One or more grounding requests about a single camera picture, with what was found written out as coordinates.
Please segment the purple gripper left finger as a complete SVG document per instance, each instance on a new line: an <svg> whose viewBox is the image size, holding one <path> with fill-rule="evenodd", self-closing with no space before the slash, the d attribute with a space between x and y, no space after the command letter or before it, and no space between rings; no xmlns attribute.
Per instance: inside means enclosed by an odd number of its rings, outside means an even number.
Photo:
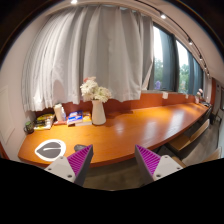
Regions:
<svg viewBox="0 0 224 224"><path fill-rule="evenodd" d="M46 171L82 186L93 157L93 146L89 145L68 157L60 156Z"/></svg>

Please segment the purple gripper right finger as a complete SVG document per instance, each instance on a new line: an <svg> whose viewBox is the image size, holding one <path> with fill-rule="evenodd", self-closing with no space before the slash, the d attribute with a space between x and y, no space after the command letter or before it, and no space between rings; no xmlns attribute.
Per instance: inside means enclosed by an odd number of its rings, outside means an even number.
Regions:
<svg viewBox="0 0 224 224"><path fill-rule="evenodd" d="M169 155L159 156L142 146L135 146L135 157L144 183L149 184L182 169Z"/></svg>

